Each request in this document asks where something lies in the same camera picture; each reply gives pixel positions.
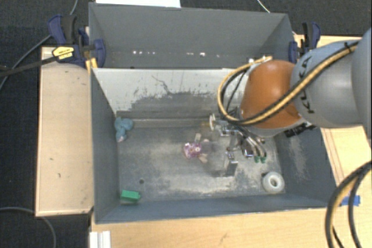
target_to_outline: small object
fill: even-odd
[[[253,150],[250,148],[243,148],[242,154],[245,158],[250,158],[254,156]]]
[[[116,142],[120,143],[127,139],[126,132],[132,130],[133,121],[129,118],[122,119],[121,117],[118,117],[115,119],[114,126],[116,129]]]
[[[262,186],[266,192],[275,194],[283,191],[285,183],[281,174],[270,171],[262,178]]]
[[[301,47],[295,41],[289,43],[288,60],[297,63],[304,54],[315,49],[321,37],[320,26],[315,22],[303,22],[303,34],[305,39],[301,39]]]
[[[216,116],[214,114],[209,115],[209,127],[211,131],[214,131],[216,127]]]
[[[90,232],[89,248],[111,248],[111,231]]]
[[[235,160],[233,152],[226,152],[227,160],[225,162],[225,177],[233,177],[238,167],[238,160]]]
[[[349,204],[349,196],[345,196],[344,199],[342,200],[341,204],[339,204],[339,206],[347,206]],[[356,206],[356,207],[359,207],[360,205],[360,195],[356,195],[354,197],[354,202],[353,202],[353,205]]]
[[[208,162],[207,154],[205,154],[205,153],[201,153],[201,154],[198,156],[198,159],[199,159],[202,163],[204,163],[204,164],[206,164],[206,163]]]
[[[141,195],[137,191],[123,190],[120,199],[125,200],[126,202],[136,203],[141,199]]]
[[[186,143],[183,152],[187,159],[199,157],[202,154],[201,144],[197,142]]]
[[[201,138],[202,138],[202,134],[199,134],[199,133],[195,134],[194,142],[199,143]]]
[[[261,143],[262,145],[265,143],[265,139],[264,138],[260,138],[259,136],[256,137],[256,140]]]

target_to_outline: blue clamp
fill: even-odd
[[[48,30],[54,37],[58,46],[68,45],[74,48],[73,56],[58,62],[67,62],[85,68],[84,52],[89,52],[89,57],[96,58],[98,67],[103,67],[106,60],[106,48],[102,39],[95,39],[93,45],[89,45],[89,37],[83,28],[78,30],[79,43],[76,44],[74,37],[75,16],[56,15],[47,22]]]
[[[126,132],[133,128],[133,121],[128,118],[122,119],[118,117],[115,119],[114,127],[116,129],[116,142],[120,143],[127,139]]]
[[[342,200],[341,204],[339,206],[347,206],[349,204],[349,196],[345,196],[344,199]],[[356,195],[354,197],[354,202],[353,205],[356,207],[359,207],[360,205],[360,195]]]
[[[292,63],[296,63],[301,56],[315,49],[321,36],[320,27],[315,22],[303,22],[302,27],[305,39],[301,40],[301,47],[298,48],[295,41],[289,43],[288,60]]]

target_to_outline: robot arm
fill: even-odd
[[[363,124],[371,138],[371,29],[358,42],[336,42],[303,55],[297,64],[263,59],[233,71],[220,85],[220,114],[258,136],[304,122],[325,127]],[[226,84],[248,70],[239,112],[223,107]]]

